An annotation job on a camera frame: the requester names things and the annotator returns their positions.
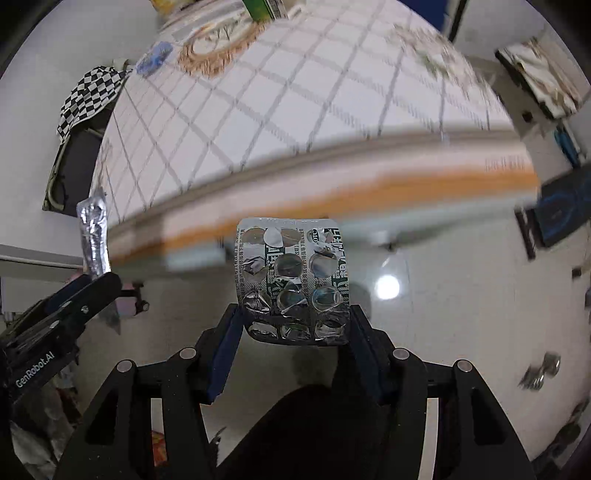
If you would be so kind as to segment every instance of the silver foil wrapper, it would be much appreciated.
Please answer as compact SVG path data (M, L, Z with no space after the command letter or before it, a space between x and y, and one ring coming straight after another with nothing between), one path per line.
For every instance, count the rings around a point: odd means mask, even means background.
M105 192L96 192L92 197L76 205L82 232L82 254L92 278L111 271L107 251L107 205Z
M256 333L257 335L262 335L266 337L277 338L277 329L273 327L273 325L269 325L268 323L262 322L252 322L252 325L248 328L248 331L251 333Z
M299 323L281 325L281 336L286 340L310 340L310 329Z
M343 296L330 285L319 287L312 292L312 306L318 312L333 310L343 303Z
M271 313L271 299L261 290L253 290L244 295L242 304L254 315L254 318L261 318Z
M333 220L243 219L234 266L238 301L253 337L319 346L348 341L345 246ZM278 337L263 325L276 328Z
M301 257L296 254L283 254L275 260L275 276L299 278L303 269Z

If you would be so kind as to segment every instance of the screw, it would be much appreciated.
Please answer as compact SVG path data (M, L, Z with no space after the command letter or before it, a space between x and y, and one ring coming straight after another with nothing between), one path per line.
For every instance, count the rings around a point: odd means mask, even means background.
M392 354L394 355L394 358L398 358L398 360L406 360L410 356L408 350L404 348L397 348L392 352Z
M122 360L117 364L117 370L120 371L122 374L131 370L133 364L130 360Z
M468 360L460 360L457 363L457 367L462 370L462 372L469 372L472 370L472 364Z
M183 360L191 360L195 355L197 355L197 351L193 347L183 348L180 353L180 358Z

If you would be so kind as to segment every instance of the white wall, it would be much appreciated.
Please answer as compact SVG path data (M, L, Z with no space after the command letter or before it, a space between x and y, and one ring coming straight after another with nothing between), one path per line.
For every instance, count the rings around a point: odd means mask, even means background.
M587 154L587 159L591 160L591 99L587 100L581 110L569 119L569 126L581 149Z
M527 40L545 25L526 0L468 0L454 45L464 55L494 60L495 50Z
M53 295L64 283L25 280L23 278L0 279L2 292L2 313L22 313L34 303Z
M149 0L64 0L37 25L0 79L0 244L81 255L77 220L43 212L60 108L82 76L154 41Z

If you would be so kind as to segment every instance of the checkered cloth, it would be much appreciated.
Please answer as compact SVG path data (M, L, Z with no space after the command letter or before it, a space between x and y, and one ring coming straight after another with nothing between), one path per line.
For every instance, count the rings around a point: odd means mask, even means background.
M61 107L57 127L61 143L65 142L73 126L92 118L117 97L129 72L119 72L113 67L96 67L84 75Z

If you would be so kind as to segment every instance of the orange trim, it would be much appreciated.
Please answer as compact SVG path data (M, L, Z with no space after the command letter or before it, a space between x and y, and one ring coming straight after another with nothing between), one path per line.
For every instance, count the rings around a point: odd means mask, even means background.
M170 253L192 245L234 236L236 226L246 217L275 218L344 218L354 214L378 213L406 206L443 202L539 188L533 170L512 170L488 173L455 173L440 176L407 176L384 180L358 188L344 187L324 199L249 212L240 218L226 220L209 228L197 228L173 238L161 239L128 254L116 255L113 265L121 265L142 257Z

